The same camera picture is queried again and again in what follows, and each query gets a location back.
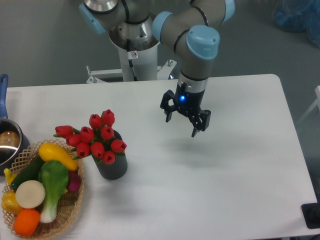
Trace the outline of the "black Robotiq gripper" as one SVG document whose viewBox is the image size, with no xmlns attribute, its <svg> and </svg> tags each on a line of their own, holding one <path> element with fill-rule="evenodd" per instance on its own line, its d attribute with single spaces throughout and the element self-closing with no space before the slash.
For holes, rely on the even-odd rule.
<svg viewBox="0 0 320 240">
<path fill-rule="evenodd" d="M 195 137 L 200 131 L 204 132 L 208 128 L 211 118 L 210 110 L 201 109 L 204 93 L 205 91 L 195 93 L 182 91 L 179 84 L 176 87 L 175 94 L 172 90 L 166 91 L 160 103 L 160 108 L 166 115 L 165 122 L 168 123 L 172 118 L 172 113 L 178 111 L 192 123 L 192 137 Z"/>
</svg>

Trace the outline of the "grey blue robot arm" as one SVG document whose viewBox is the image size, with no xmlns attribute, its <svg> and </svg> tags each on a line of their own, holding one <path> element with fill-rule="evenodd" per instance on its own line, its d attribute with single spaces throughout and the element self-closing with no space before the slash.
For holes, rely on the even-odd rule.
<svg viewBox="0 0 320 240">
<path fill-rule="evenodd" d="M 179 56 L 176 90 L 164 93 L 160 107 L 167 121 L 173 112 L 187 117 L 193 134 L 207 129 L 211 112 L 201 109 L 201 102 L 218 54 L 216 28 L 233 16 L 234 1 L 192 0 L 182 13 L 152 16 L 147 0 L 84 0 L 79 11 L 93 31 L 108 33 L 118 49 L 125 82 L 158 78 L 158 45 Z"/>
</svg>

